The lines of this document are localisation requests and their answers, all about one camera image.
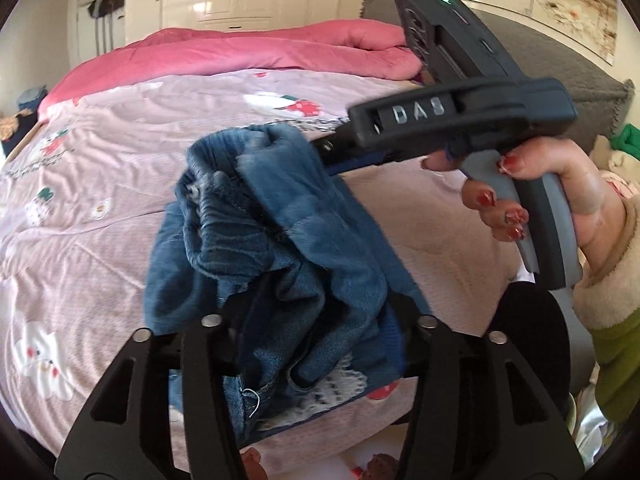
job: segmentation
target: silver bolt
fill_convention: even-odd
[[[506,334],[497,330],[489,334],[489,341],[497,345],[504,345],[508,340],[509,338],[507,338]]]
[[[153,333],[148,328],[141,328],[133,333],[133,341],[136,343],[143,343],[145,341],[149,341],[152,335]]]
[[[222,316],[219,316],[218,314],[209,314],[202,318],[202,326],[206,326],[207,328],[212,328],[221,324]]]
[[[438,320],[433,316],[422,316],[418,320],[418,326],[432,330],[438,327]]]

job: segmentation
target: blue garment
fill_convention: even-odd
[[[363,395],[404,369],[388,290],[428,305],[382,231],[300,131],[233,128],[198,140],[151,256],[144,305],[156,334],[179,332],[254,280],[225,395],[239,445],[258,420],[292,408],[338,361],[366,376]],[[180,375],[170,400],[182,409]],[[255,393],[260,396],[258,412]]]

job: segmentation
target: pink bed sheet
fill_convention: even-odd
[[[248,68],[301,68],[402,81],[421,69],[402,28],[373,20],[335,20],[267,32],[168,28],[73,69],[40,105],[49,107],[167,75],[215,75]]]

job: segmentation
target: gray quilted headboard cover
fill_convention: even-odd
[[[474,10],[530,77],[555,77],[568,89],[578,121],[566,133],[590,152],[595,137],[618,133],[634,97],[631,80],[613,79],[591,61],[562,43],[520,23]],[[361,18],[400,25],[394,0],[364,0]]]

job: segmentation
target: beige fleece cuff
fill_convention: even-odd
[[[622,323],[640,307],[640,198],[625,200],[626,224],[599,270],[574,290],[575,313],[588,330],[602,330]]]

